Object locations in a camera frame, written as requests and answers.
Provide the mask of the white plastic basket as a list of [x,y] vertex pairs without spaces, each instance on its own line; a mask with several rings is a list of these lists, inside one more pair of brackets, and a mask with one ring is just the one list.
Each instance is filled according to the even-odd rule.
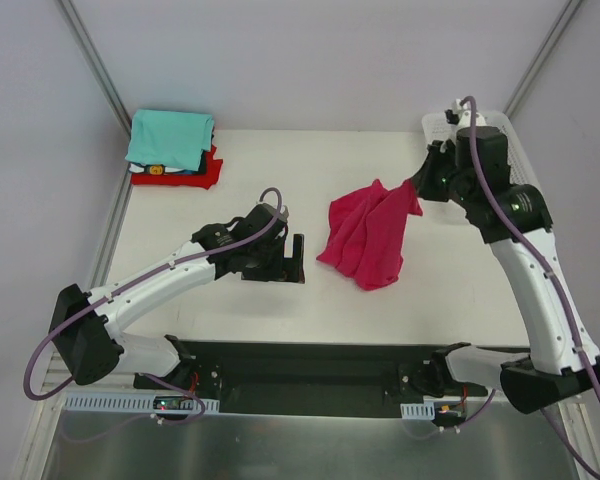
[[[418,195],[430,201],[448,200],[448,180],[457,170],[456,132],[469,128],[470,114],[465,110],[447,109],[444,113],[430,113],[422,118],[425,139],[428,142],[426,159],[413,176]],[[494,127],[507,137],[509,180],[513,184],[539,183],[509,118],[499,111],[478,113],[478,125]]]

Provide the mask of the crimson pink t shirt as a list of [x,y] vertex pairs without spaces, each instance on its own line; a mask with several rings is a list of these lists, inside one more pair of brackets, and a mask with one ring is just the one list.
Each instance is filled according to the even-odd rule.
[[376,179],[330,203],[329,235],[316,260],[364,291],[390,286],[403,265],[408,218],[422,214],[411,180],[388,189]]

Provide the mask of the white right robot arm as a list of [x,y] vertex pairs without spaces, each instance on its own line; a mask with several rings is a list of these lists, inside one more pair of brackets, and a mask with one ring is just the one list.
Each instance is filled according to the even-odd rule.
[[498,128],[461,128],[454,139],[435,140],[412,180],[419,198],[452,201],[465,211],[503,268],[524,321],[530,350],[510,354],[460,342],[432,355],[427,370],[433,396],[464,383],[494,388],[530,414],[600,383],[600,350],[573,300],[553,284],[563,278],[552,219],[541,192],[511,180],[508,138]]

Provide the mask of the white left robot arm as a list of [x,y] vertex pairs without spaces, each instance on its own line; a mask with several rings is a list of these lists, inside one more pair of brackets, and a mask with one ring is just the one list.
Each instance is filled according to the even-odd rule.
[[259,203],[244,217],[202,227],[167,258],[125,280],[88,292],[76,284],[64,288],[50,326],[67,326],[52,342],[71,380],[91,385],[111,373],[148,373],[168,388],[184,387],[192,367],[178,339],[142,337],[127,328],[176,296],[228,274],[304,283],[304,237],[290,234],[287,218],[286,211]]

